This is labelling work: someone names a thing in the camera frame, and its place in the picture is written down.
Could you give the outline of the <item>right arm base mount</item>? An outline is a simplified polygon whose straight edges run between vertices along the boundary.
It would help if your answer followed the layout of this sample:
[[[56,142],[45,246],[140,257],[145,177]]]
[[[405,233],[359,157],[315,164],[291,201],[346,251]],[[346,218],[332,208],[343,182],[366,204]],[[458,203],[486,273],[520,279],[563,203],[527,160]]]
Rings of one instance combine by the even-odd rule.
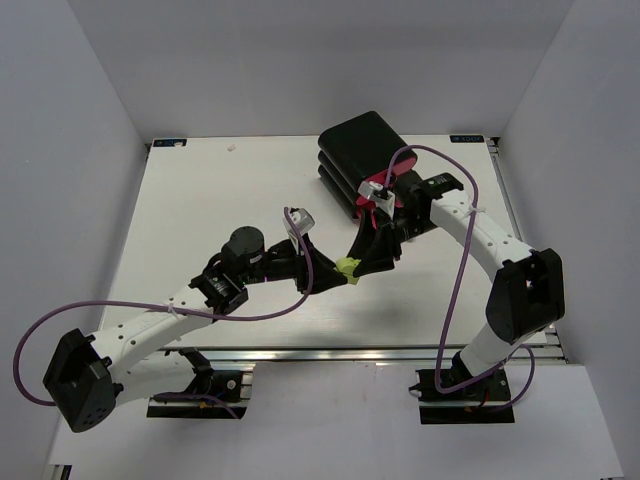
[[[419,401],[422,425],[513,424],[515,416],[506,373],[490,376],[457,389],[441,393],[436,389],[434,369],[417,370],[417,382],[408,388]]]

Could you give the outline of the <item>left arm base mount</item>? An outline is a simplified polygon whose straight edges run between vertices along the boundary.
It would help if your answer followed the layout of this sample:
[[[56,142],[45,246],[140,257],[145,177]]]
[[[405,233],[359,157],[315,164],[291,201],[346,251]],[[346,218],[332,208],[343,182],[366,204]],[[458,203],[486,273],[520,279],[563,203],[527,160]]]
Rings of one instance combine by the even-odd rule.
[[[164,358],[171,357],[187,362],[189,383],[181,390],[164,389],[152,396],[147,407],[148,418],[243,418],[251,396],[251,373],[214,367],[192,347],[164,354]]]

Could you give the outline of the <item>pink drawer with black knob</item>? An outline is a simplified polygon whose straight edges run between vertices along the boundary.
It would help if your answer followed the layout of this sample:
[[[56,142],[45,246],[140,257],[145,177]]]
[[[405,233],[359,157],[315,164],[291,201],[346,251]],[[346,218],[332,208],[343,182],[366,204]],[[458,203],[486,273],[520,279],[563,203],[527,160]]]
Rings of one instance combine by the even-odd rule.
[[[356,162],[354,175],[350,180],[350,186],[354,191],[363,181],[373,181],[383,185],[386,180],[390,158],[382,158],[373,154],[365,155]],[[412,169],[417,163],[416,155],[399,158],[393,165],[391,176],[399,176]]]

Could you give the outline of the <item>pale yellow lego brick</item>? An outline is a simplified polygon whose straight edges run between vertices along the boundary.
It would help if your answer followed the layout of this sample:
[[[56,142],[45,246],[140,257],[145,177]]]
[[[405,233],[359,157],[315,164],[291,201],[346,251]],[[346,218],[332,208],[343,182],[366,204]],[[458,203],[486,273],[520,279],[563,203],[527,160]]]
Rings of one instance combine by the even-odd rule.
[[[359,266],[360,260],[352,257],[342,257],[335,262],[335,270],[341,273],[350,285],[356,285],[359,278],[354,275],[355,269]]]

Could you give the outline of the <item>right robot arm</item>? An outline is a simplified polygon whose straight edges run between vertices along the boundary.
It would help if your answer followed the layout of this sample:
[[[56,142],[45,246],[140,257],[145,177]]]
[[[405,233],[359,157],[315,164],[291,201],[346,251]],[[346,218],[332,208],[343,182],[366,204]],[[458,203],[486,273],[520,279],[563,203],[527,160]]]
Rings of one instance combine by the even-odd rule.
[[[520,345],[564,315],[559,255],[551,248],[536,250],[503,230],[451,174],[423,180],[410,170],[390,188],[364,181],[358,193],[365,201],[359,231],[348,256],[336,263],[352,281],[393,269],[402,243],[440,228],[492,282],[486,323],[454,356],[441,392],[492,374]]]

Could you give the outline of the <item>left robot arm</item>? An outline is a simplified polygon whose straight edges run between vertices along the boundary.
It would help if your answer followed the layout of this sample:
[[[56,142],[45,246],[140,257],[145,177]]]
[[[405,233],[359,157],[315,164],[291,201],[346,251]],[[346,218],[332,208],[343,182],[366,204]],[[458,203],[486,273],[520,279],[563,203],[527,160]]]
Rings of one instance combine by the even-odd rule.
[[[236,398],[239,383],[217,373],[193,347],[162,353],[167,344],[232,314],[248,299],[247,287],[293,280],[301,293],[347,284],[335,263],[309,238],[271,248],[252,226],[236,229],[202,273],[159,309],[84,335],[74,329],[58,343],[43,380],[70,429],[87,431],[117,406],[140,398],[221,404]]]

